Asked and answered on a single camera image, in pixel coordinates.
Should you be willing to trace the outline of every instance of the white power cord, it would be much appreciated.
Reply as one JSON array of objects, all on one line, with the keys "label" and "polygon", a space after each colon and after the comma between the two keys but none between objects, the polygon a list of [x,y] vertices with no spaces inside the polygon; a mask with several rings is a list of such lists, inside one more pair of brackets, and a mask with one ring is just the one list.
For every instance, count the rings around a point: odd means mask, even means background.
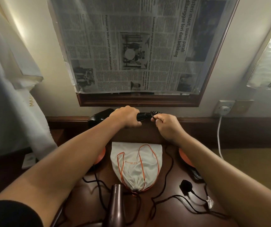
[{"label": "white power cord", "polygon": [[219,152],[221,158],[224,159],[222,156],[221,145],[220,145],[220,126],[221,126],[222,117],[223,116],[221,115],[220,120],[218,122],[218,127],[217,127],[217,144],[218,144],[218,152]]}]

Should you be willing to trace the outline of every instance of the black sleeve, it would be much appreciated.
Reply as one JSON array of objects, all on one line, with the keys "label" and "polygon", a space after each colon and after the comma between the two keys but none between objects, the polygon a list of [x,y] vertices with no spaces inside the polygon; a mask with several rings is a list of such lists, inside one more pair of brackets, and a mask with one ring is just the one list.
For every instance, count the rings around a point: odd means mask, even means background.
[{"label": "black sleeve", "polygon": [[43,227],[39,215],[29,206],[15,201],[0,201],[0,227]]}]

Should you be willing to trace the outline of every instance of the wall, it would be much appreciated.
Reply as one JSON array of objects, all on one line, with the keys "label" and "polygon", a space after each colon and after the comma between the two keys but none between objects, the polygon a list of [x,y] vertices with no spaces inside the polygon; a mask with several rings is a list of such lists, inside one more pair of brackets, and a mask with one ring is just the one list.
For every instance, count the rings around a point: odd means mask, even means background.
[{"label": "wall", "polygon": [[[46,116],[92,115],[101,107],[80,107],[65,68],[46,0],[0,0],[39,65],[44,81],[32,94]],[[245,116],[271,117],[271,91],[242,86],[242,77],[271,27],[271,0],[240,0],[217,63],[198,108],[139,108],[176,116],[211,116],[219,99],[253,98]]]}]

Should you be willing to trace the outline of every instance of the right hand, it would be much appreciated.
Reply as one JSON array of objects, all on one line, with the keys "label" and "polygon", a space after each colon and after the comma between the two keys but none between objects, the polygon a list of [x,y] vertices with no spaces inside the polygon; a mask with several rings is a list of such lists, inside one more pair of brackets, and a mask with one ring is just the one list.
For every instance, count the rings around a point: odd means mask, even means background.
[{"label": "right hand", "polygon": [[156,114],[156,126],[160,131],[160,134],[169,142],[172,142],[176,145],[179,145],[180,140],[187,133],[184,131],[180,125],[178,119],[169,114]]}]

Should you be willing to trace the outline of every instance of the left hand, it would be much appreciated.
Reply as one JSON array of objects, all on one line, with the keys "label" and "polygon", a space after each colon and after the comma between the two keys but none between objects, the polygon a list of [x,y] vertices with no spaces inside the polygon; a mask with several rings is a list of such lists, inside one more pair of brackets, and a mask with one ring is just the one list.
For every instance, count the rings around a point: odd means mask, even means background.
[{"label": "left hand", "polygon": [[116,109],[109,118],[119,121],[122,127],[131,128],[141,126],[142,123],[136,120],[136,116],[140,111],[134,107],[126,106]]}]

